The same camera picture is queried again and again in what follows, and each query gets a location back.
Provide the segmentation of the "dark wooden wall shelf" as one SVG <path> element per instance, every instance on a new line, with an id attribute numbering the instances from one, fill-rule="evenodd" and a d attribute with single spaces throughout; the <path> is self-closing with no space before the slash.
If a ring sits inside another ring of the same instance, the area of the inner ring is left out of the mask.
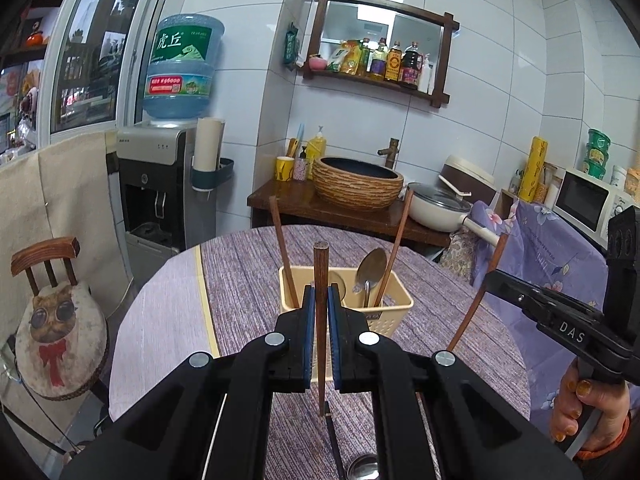
<path id="1" fill-rule="evenodd" d="M 314 0 L 317 5 L 306 60 L 306 79 L 354 80 L 447 105 L 445 84 L 454 34 L 460 24 L 394 0 Z"/>

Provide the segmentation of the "brown white rice cooker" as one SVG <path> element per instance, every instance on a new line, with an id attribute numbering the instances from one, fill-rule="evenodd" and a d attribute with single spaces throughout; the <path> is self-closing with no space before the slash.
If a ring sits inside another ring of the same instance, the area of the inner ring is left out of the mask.
<path id="1" fill-rule="evenodd" d="M 439 183 L 471 204 L 481 200 L 490 205 L 496 196 L 495 178 L 480 166 L 450 155 L 442 165 Z"/>

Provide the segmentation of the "green instant noodle cups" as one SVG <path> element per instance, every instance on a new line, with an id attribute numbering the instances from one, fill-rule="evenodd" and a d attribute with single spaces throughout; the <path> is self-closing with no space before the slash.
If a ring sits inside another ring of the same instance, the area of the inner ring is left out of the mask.
<path id="1" fill-rule="evenodd" d="M 606 163 L 608 162 L 608 150 L 611 146 L 611 139 L 598 129 L 588 130 L 588 142 L 586 154 L 582 161 L 582 171 L 602 180 L 606 173 Z"/>

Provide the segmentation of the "wooden chair with cat cushion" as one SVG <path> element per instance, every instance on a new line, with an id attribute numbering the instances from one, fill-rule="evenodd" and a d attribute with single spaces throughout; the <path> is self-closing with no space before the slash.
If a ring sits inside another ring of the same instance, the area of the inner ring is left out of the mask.
<path id="1" fill-rule="evenodd" d="M 14 339 L 16 368 L 40 398 L 66 401 L 92 392 L 102 403 L 108 390 L 100 376 L 110 354 L 105 315 L 78 280 L 76 237 L 44 240 L 16 252 L 10 269 L 25 274 L 29 300 Z"/>

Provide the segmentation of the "sliding glass window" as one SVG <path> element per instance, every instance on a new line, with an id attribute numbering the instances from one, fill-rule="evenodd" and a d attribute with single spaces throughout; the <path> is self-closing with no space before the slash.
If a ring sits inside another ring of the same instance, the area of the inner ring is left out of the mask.
<path id="1" fill-rule="evenodd" d="M 1 143 L 44 148 L 139 113 L 162 0 L 1 0 Z"/>

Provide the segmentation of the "dark brown chopstick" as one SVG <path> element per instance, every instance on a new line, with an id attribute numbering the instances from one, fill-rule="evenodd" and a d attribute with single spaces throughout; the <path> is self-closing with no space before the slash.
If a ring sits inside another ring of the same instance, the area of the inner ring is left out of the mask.
<path id="1" fill-rule="evenodd" d="M 329 290 L 329 244 L 314 244 L 314 305 L 316 306 L 316 349 L 318 378 L 318 412 L 323 417 L 326 402 L 326 306 Z"/>

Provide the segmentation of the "dark soy sauce bottle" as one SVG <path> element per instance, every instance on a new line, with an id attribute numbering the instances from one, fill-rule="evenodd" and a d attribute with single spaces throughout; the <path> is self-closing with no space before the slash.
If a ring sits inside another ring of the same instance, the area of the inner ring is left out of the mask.
<path id="1" fill-rule="evenodd" d="M 419 44 L 413 41 L 402 55 L 399 82 L 405 87 L 416 90 L 419 87 L 423 60 Z"/>

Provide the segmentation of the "yellow soap bottle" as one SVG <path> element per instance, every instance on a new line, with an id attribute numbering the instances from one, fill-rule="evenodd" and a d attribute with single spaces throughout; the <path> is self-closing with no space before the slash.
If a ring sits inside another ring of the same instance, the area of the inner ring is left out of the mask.
<path id="1" fill-rule="evenodd" d="M 307 179 L 312 179 L 312 167 L 314 163 L 326 152 L 326 137 L 323 135 L 323 127 L 319 126 L 317 133 L 307 142 L 306 159 L 307 159 Z"/>

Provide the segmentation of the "cream pot with lid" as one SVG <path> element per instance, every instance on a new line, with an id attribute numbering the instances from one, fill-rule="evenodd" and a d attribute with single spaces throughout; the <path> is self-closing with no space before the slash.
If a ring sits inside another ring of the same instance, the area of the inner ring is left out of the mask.
<path id="1" fill-rule="evenodd" d="M 410 182 L 407 193 L 413 192 L 409 217 L 433 231 L 454 233 L 467 228 L 479 238 L 496 247 L 499 235 L 471 218 L 472 205 L 451 191 L 419 182 Z"/>

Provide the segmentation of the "bronze faucet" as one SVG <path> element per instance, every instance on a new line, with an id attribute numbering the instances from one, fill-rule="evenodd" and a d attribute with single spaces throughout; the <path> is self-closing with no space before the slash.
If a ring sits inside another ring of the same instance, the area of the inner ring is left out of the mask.
<path id="1" fill-rule="evenodd" d="M 390 143 L 387 148 L 381 148 L 378 150 L 378 156 L 384 156 L 384 166 L 388 169 L 393 169 L 396 164 L 396 157 L 399 153 L 399 140 L 396 138 L 390 138 Z"/>

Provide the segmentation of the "beige plastic utensil holder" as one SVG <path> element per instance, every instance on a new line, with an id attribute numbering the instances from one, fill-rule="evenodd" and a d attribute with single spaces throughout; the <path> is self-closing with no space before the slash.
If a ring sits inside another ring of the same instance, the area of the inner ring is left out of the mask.
<path id="1" fill-rule="evenodd" d="M 331 270 L 341 274 L 346 283 L 346 297 L 342 302 L 342 306 L 363 313 L 368 321 L 370 332 L 375 332 L 385 337 L 392 336 L 394 331 L 398 329 L 402 319 L 413 307 L 413 299 L 395 271 L 390 272 L 390 279 L 387 283 L 382 304 L 378 307 L 373 305 L 375 296 L 378 293 L 378 285 L 376 285 L 371 292 L 369 307 L 363 308 L 363 293 L 355 287 L 357 270 L 355 268 L 330 268 Z M 298 301 L 302 305 L 305 287 L 314 284 L 314 268 L 312 266 L 292 266 L 292 274 Z M 281 297 L 280 313 L 294 310 L 288 285 L 285 281 L 283 266 L 280 266 L 278 275 Z M 326 379 L 332 379 L 332 361 L 329 349 L 326 350 Z"/>

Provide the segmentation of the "grey matte spoon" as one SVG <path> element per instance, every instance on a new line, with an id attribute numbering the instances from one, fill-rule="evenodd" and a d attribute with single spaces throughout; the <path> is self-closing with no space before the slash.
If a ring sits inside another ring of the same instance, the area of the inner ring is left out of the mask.
<path id="1" fill-rule="evenodd" d="M 335 270 L 331 270 L 329 272 L 329 283 L 337 287 L 338 296 L 340 297 L 340 301 L 343 302 L 346 297 L 346 283 L 341 277 L 341 274 Z"/>

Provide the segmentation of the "brown wooden chopstick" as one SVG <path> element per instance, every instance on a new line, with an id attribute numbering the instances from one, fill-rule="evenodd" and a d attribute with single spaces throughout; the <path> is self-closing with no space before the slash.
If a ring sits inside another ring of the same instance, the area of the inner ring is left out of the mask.
<path id="1" fill-rule="evenodd" d="M 288 248 L 286 248 L 277 196 L 271 195 L 269 197 L 269 208 L 271 212 L 271 218 L 274 225 L 274 229 L 276 230 L 277 240 L 280 248 L 280 254 L 283 262 L 284 277 L 285 277 L 286 284 L 288 285 L 288 291 L 290 292 L 290 296 L 292 300 L 291 304 L 293 308 L 298 309 L 299 301 L 297 297 L 295 283 L 293 280 L 290 258 L 288 258 Z"/>

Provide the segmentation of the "white microwave oven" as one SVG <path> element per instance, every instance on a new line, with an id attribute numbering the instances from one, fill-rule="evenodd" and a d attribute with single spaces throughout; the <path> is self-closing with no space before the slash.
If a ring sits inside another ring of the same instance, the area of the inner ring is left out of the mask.
<path id="1" fill-rule="evenodd" d="M 552 210 L 605 250 L 608 222 L 633 204 L 632 197 L 620 188 L 568 168 Z"/>

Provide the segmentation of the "yellow label sauce bottle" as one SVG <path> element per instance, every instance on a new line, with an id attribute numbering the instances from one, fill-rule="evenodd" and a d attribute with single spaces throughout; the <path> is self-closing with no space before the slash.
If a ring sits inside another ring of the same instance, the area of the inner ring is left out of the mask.
<path id="1" fill-rule="evenodd" d="M 402 49 L 400 42 L 396 40 L 390 47 L 386 55 L 384 79 L 391 82 L 398 82 L 400 79 L 402 61 Z"/>

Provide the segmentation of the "blue water jug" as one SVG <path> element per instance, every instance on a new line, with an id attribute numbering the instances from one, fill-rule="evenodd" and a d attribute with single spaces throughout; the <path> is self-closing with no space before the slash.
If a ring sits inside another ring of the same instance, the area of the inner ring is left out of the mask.
<path id="1" fill-rule="evenodd" d="M 174 14 L 157 25 L 143 85 L 149 118 L 203 117 L 212 98 L 224 24 L 204 14 Z"/>

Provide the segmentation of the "reddish brown chopstick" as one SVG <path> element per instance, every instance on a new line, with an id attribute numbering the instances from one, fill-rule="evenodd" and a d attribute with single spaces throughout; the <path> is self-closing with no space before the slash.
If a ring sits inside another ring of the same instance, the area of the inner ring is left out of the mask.
<path id="1" fill-rule="evenodd" d="M 404 233 L 405 233 L 405 228 L 406 228 L 406 223 L 409 217 L 409 211 L 410 211 L 410 207 L 411 207 L 411 202 L 413 199 L 413 189 L 412 188 L 408 188 L 406 194 L 405 194 L 405 200 L 404 200 L 404 209 L 402 210 L 402 215 L 400 218 L 400 222 L 399 222 L 399 226 L 398 226 L 398 230 L 396 233 L 396 237 L 395 237 L 395 241 L 393 244 L 393 248 L 392 251 L 390 252 L 390 256 L 387 259 L 387 263 L 386 263 L 386 267 L 384 270 L 384 273 L 382 275 L 380 284 L 378 284 L 378 293 L 375 296 L 375 300 L 373 305 L 375 307 L 378 307 L 380 304 L 382 304 L 382 300 L 386 291 L 386 287 L 387 287 L 387 283 L 388 280 L 390 279 L 390 272 L 392 272 L 393 270 L 393 265 L 395 263 L 397 254 L 398 254 L 398 250 L 400 247 L 400 243 L 402 241 L 402 238 L 404 237 Z"/>

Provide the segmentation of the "wooden handled steel spoon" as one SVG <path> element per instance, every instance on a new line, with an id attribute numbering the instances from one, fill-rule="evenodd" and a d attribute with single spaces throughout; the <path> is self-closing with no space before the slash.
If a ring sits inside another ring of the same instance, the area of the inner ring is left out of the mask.
<path id="1" fill-rule="evenodd" d="M 378 456 L 375 454 L 363 454 L 354 458 L 346 470 L 348 480 L 378 480 Z"/>

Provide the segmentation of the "black chopstick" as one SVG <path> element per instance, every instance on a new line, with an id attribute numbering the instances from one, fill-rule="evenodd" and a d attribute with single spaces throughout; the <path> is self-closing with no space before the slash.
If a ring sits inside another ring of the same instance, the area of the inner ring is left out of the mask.
<path id="1" fill-rule="evenodd" d="M 335 432 L 334 421 L 333 421 L 332 412 L 330 409 L 330 404 L 328 401 L 324 402 L 323 416 L 324 416 L 324 420 L 326 421 L 326 430 L 328 430 L 330 447 L 331 447 L 331 452 L 334 459 L 337 478 L 339 478 L 340 480 L 346 480 L 347 476 L 346 476 L 344 463 L 341 456 L 340 446 L 338 445 L 338 442 L 337 442 L 337 435 Z"/>

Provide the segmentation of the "yellow mug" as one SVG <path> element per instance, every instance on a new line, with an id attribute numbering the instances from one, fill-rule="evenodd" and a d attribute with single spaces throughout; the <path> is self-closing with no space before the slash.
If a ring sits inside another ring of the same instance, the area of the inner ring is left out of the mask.
<path id="1" fill-rule="evenodd" d="M 293 179 L 295 158 L 279 156 L 276 159 L 276 179 L 280 182 L 288 182 Z"/>

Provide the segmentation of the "paper cup stack holder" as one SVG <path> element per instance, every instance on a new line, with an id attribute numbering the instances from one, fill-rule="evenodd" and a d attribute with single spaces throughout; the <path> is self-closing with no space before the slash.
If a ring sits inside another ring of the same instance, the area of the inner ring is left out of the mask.
<path id="1" fill-rule="evenodd" d="M 232 177 L 234 161 L 221 157 L 224 121 L 213 117 L 198 120 L 191 166 L 195 192 L 210 193 Z"/>

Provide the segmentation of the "yellow foil roll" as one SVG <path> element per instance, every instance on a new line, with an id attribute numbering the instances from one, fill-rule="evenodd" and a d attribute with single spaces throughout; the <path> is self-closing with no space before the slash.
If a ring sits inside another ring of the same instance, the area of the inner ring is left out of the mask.
<path id="1" fill-rule="evenodd" d="M 523 202 L 531 203 L 534 200 L 540 175 L 544 169 L 547 150 L 548 142 L 540 136 L 534 136 L 518 190 L 518 198 Z"/>

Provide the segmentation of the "woven basin sink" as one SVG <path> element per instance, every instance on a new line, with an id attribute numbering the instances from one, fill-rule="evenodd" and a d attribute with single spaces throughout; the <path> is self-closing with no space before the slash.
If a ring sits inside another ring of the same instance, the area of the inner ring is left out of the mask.
<path id="1" fill-rule="evenodd" d="M 361 160 L 324 156 L 312 164 L 317 194 L 352 210 L 388 208 L 398 199 L 404 177 L 393 169 Z"/>

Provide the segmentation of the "water dispenser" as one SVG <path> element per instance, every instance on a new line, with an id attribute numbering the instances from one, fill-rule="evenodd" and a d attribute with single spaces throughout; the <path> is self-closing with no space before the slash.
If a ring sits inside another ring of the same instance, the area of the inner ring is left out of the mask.
<path id="1" fill-rule="evenodd" d="M 139 122 L 116 133 L 125 240 L 140 283 L 216 236 L 217 194 L 191 184 L 195 133 L 195 122 Z"/>

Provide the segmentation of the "small steel spoon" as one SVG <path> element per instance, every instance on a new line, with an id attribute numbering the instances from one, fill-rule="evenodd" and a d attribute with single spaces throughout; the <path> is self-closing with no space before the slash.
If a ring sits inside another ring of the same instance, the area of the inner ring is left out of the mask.
<path id="1" fill-rule="evenodd" d="M 386 264 L 386 251 L 382 247 L 377 247 L 371 250 L 358 266 L 355 287 L 363 293 L 363 308 L 369 307 L 372 289 L 382 280 Z"/>

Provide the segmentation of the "purple floral cloth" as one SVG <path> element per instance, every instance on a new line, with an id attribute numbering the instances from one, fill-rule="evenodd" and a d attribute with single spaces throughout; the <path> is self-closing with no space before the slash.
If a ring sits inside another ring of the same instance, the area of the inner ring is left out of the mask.
<path id="1" fill-rule="evenodd" d="M 554 212 L 517 200 L 502 218 L 479 200 L 471 219 L 498 235 L 509 235 L 499 261 L 501 271 L 602 308 L 608 279 L 605 258 Z M 560 380 L 574 356 L 537 330 L 519 308 L 492 295 L 485 300 L 521 352 L 530 393 L 529 419 L 546 432 Z"/>

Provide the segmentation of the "purple label bottle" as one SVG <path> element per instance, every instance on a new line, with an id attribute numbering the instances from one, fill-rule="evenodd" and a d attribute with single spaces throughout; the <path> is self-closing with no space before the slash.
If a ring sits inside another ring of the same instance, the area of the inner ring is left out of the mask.
<path id="1" fill-rule="evenodd" d="M 386 38 L 382 37 L 378 47 L 370 54 L 368 75 L 375 80 L 383 80 L 385 74 L 386 55 L 388 52 Z"/>

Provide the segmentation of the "green hanging packet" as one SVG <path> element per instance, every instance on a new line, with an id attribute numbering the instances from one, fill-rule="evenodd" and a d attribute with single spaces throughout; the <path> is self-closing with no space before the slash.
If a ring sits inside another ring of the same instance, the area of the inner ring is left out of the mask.
<path id="1" fill-rule="evenodd" d="M 294 22 L 288 24 L 285 32 L 282 63 L 288 70 L 298 69 L 299 39 Z"/>

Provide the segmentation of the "reddish wooden chopstick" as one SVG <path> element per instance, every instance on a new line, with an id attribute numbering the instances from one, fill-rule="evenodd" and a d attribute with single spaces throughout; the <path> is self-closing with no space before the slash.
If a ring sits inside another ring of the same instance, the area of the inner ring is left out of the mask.
<path id="1" fill-rule="evenodd" d="M 494 250 L 494 254 L 492 255 L 489 264 L 488 264 L 488 268 L 487 268 L 487 272 L 486 274 L 491 273 L 492 271 L 495 271 L 498 268 L 498 264 L 500 262 L 500 259 L 502 258 L 503 252 L 506 249 L 506 242 L 508 241 L 509 235 L 508 234 L 501 234 L 498 238 L 498 243 L 495 247 Z M 452 339 L 450 340 L 450 343 L 447 346 L 447 350 L 449 352 L 453 352 L 454 348 L 456 348 L 456 345 L 458 344 L 458 342 L 460 341 L 460 339 L 462 338 L 464 332 L 466 331 L 466 329 L 469 327 L 469 325 L 471 324 L 472 318 L 474 316 L 474 314 L 476 313 L 477 309 L 480 307 L 480 304 L 482 303 L 482 300 L 484 298 L 486 292 L 486 288 L 484 284 L 480 285 L 480 288 L 477 289 L 477 292 L 473 298 L 472 304 L 469 307 L 468 312 L 465 313 L 465 316 L 462 320 L 462 322 L 460 323 L 456 333 L 454 334 L 454 336 L 452 337 Z"/>

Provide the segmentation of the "pink small bowl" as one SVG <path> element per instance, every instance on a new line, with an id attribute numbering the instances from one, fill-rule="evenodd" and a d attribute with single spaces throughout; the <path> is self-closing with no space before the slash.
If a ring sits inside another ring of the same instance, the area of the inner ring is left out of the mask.
<path id="1" fill-rule="evenodd" d="M 311 55 L 307 60 L 307 66 L 312 72 L 323 72 L 328 66 L 328 61 L 322 58 L 320 55 Z"/>

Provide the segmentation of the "yellow snack bag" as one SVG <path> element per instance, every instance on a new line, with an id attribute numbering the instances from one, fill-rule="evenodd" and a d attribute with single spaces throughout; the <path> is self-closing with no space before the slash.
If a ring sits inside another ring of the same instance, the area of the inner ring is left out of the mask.
<path id="1" fill-rule="evenodd" d="M 361 55 L 361 44 L 358 40 L 343 41 L 330 55 L 326 70 L 354 76 L 357 73 Z"/>

